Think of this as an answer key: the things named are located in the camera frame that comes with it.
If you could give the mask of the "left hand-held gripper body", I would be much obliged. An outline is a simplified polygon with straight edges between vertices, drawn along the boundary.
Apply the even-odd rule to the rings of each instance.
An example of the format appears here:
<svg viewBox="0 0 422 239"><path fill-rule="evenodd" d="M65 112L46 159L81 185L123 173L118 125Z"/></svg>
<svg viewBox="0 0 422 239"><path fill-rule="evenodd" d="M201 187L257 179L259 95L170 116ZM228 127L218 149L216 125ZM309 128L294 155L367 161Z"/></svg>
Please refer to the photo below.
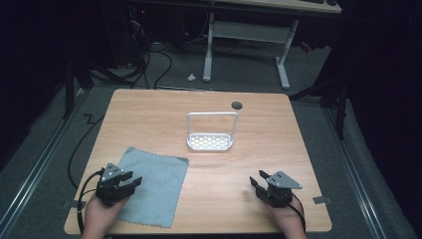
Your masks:
<svg viewBox="0 0 422 239"><path fill-rule="evenodd" d="M105 206L113 206L117 202L129 197L134 193L129 189L129 185L121 185L121 175L126 173L117 165L109 162L101 175L97 184L96 197L98 197Z"/></svg>

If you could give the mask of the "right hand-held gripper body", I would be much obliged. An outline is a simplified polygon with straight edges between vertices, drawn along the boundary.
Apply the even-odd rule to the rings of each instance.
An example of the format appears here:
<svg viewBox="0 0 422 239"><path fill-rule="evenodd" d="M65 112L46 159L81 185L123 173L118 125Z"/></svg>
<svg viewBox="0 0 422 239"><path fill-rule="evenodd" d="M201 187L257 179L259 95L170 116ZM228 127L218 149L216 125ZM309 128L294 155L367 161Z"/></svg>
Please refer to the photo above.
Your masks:
<svg viewBox="0 0 422 239"><path fill-rule="evenodd" d="M267 180L266 196L257 196L273 208L287 207L293 201L293 189L303 186L282 171L270 175Z"/></svg>

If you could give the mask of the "grey cloth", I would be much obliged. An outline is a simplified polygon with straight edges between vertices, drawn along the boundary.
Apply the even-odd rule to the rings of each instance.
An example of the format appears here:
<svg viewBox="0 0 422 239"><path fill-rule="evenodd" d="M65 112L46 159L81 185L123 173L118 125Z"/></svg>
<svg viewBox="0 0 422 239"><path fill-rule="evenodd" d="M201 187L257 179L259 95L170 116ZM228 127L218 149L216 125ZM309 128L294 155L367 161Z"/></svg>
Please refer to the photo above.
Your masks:
<svg viewBox="0 0 422 239"><path fill-rule="evenodd" d="M189 160L129 147L118 166L132 171L141 184L121 209L118 219L132 224L170 228Z"/></svg>

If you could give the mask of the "person's right hand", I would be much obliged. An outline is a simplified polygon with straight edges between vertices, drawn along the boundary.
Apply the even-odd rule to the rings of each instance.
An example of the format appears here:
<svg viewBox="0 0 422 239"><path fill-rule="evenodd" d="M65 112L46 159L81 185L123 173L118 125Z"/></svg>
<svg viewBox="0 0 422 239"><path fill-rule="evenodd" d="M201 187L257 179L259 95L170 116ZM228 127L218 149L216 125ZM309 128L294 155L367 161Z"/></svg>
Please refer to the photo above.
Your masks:
<svg viewBox="0 0 422 239"><path fill-rule="evenodd" d="M264 202L264 205L273 215L276 225L286 239L308 239L301 219L304 211L296 198L293 198L290 207L273 208L266 202Z"/></svg>

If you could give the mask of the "person's left hand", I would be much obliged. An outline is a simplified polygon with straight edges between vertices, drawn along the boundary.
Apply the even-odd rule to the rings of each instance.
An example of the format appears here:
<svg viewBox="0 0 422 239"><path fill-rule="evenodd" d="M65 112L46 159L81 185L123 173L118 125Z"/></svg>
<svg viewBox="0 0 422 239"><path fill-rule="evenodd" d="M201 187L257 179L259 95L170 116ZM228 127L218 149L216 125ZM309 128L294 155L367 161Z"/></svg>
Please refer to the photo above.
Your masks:
<svg viewBox="0 0 422 239"><path fill-rule="evenodd" d="M104 239L129 197L107 207L95 195L89 200L85 211L85 228L81 239Z"/></svg>

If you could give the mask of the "black metal stand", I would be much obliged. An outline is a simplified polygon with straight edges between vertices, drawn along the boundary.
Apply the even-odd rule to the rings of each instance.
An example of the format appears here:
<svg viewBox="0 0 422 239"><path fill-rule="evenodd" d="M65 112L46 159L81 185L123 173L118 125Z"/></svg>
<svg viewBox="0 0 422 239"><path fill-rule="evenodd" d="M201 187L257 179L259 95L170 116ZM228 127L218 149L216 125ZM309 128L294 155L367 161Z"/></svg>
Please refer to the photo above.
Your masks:
<svg viewBox="0 0 422 239"><path fill-rule="evenodd" d="M90 90L94 82L92 80L89 65L85 59L72 58L66 64L65 76L65 113L67 119L73 111L75 104L75 83L78 83L83 90Z"/></svg>
<svg viewBox="0 0 422 239"><path fill-rule="evenodd" d="M336 107L334 129L340 140L344 140L343 125L346 117L347 79L331 79L316 83L303 91L289 96L291 101L297 101L305 96L320 95L319 105L322 108Z"/></svg>

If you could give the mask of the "black computer tower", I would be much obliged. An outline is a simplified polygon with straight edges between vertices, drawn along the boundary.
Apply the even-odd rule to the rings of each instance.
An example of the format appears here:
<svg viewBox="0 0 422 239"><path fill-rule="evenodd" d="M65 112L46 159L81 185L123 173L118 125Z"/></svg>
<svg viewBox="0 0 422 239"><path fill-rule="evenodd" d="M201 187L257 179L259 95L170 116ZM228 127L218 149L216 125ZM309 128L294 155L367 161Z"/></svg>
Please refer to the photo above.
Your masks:
<svg viewBox="0 0 422 239"><path fill-rule="evenodd" d="M129 33L133 43L134 61L139 64L147 51L150 39L150 18L144 7L127 7Z"/></svg>

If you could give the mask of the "white-legged desk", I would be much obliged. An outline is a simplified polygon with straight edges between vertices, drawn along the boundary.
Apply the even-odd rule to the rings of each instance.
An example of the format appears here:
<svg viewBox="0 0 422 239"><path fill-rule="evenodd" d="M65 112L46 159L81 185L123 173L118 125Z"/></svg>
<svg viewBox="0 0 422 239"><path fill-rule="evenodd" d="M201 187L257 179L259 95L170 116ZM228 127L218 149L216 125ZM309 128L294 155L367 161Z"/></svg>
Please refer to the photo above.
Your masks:
<svg viewBox="0 0 422 239"><path fill-rule="evenodd" d="M283 10L293 14L340 14L342 9L331 0L210 0L211 7L257 7L264 10ZM208 15L207 52L204 61L203 81L212 79L213 40L215 38L247 40L276 43L284 46L281 54L275 58L279 79L283 89L290 88L286 73L285 60L294 40L299 25L299 18L294 17L286 27L268 24L241 23L235 20L215 20L214 13Z"/></svg>

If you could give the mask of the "metal floor rail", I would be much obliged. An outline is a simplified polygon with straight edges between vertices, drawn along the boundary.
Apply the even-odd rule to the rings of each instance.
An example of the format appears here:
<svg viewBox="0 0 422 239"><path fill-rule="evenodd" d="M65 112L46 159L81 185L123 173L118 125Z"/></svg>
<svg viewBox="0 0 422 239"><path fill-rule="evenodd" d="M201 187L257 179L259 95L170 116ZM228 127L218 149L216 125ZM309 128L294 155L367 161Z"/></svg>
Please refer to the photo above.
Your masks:
<svg viewBox="0 0 422 239"><path fill-rule="evenodd" d="M45 174L76 110L88 93L76 96L65 114L65 97L56 96L30 127L11 161L0 172L0 239L5 239Z"/></svg>
<svg viewBox="0 0 422 239"><path fill-rule="evenodd" d="M330 109L321 110L325 119L327 120L329 129L333 134L334 140L341 154L341 160L345 168L345 174L349 180L349 184L353 190L360 211L365 219L367 227L373 239L387 239L385 231L380 223L378 215L375 211L372 200L367 193L362 180L357 172L357 169L353 163L351 154L346 147L345 142L339 137L336 127L335 118Z"/></svg>

